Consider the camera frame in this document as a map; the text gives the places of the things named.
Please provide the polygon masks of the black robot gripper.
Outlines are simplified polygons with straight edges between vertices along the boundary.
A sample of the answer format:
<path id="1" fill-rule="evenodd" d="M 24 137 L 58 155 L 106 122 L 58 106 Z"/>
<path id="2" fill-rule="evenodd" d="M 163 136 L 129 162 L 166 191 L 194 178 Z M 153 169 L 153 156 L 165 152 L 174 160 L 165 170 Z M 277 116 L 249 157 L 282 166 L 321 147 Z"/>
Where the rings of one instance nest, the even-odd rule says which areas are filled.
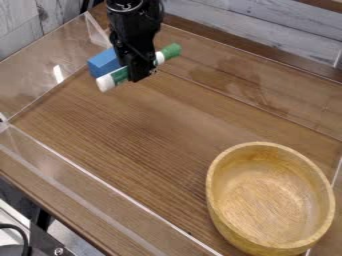
<path id="1" fill-rule="evenodd" d="M 157 59 L 154 37 L 163 21 L 162 0 L 106 0 L 110 41 L 119 61 L 129 68 L 129 80 L 151 75 Z"/>

